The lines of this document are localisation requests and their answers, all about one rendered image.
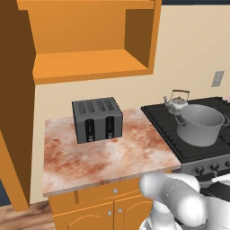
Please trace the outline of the black and grey stove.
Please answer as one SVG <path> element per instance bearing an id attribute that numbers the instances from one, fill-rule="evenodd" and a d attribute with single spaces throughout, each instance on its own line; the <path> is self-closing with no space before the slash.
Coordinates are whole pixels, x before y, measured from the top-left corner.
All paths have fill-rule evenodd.
<path id="1" fill-rule="evenodd" d="M 139 230 L 230 230 L 230 102 L 191 100 L 177 115 L 163 104 L 142 111 L 181 167 L 141 176 L 153 205 Z"/>

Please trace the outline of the grey metal pot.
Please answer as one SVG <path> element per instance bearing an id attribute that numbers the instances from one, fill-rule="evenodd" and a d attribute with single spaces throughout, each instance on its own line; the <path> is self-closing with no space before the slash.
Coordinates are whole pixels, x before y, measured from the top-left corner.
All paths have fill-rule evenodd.
<path id="1" fill-rule="evenodd" d="M 230 119 L 219 111 L 200 104 L 183 107 L 175 117 L 177 135 L 192 146 L 212 146 L 216 143 L 222 127 L 230 124 Z"/>

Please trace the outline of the orange base cabinet door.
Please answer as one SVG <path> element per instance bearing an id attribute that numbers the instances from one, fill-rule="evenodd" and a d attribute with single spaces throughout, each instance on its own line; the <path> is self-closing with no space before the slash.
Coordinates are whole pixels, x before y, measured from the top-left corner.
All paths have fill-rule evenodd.
<path id="1" fill-rule="evenodd" d="M 114 202 L 114 230 L 139 230 L 148 217 L 153 201 L 142 195 L 120 199 Z"/>
<path id="2" fill-rule="evenodd" d="M 56 230 L 113 230 L 113 203 L 80 208 L 55 215 L 53 219 Z"/>

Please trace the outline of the dark grey toaster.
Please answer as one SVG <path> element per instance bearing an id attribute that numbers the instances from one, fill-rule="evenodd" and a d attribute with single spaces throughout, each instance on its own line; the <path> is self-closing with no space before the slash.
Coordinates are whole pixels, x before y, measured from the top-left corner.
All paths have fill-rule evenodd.
<path id="1" fill-rule="evenodd" d="M 77 143 L 122 137 L 123 113 L 113 97 L 72 102 Z"/>

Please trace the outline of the orange drawer front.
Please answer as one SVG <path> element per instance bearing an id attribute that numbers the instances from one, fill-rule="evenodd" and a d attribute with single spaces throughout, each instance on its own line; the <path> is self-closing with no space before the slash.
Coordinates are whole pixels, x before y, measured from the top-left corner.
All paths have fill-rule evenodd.
<path id="1" fill-rule="evenodd" d="M 102 199 L 113 199 L 124 196 L 139 195 L 138 178 L 116 181 L 113 183 L 103 184 L 75 192 L 75 201 L 83 203 Z M 118 189 L 118 193 L 113 193 L 113 189 Z"/>

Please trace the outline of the orange open wall cabinet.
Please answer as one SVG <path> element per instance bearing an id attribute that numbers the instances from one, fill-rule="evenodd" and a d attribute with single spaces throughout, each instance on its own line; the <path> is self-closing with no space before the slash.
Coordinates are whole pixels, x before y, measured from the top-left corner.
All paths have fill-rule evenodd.
<path id="1" fill-rule="evenodd" d="M 29 14 L 36 84 L 154 72 L 162 0 L 16 0 Z"/>

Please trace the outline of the grey wall outlet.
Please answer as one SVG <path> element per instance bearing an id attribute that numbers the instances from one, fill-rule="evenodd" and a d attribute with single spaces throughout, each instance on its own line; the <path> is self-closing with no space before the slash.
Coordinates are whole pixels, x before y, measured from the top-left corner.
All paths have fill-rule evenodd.
<path id="1" fill-rule="evenodd" d="M 216 71 L 211 86 L 218 87 L 221 84 L 223 75 L 224 75 L 224 71 Z"/>

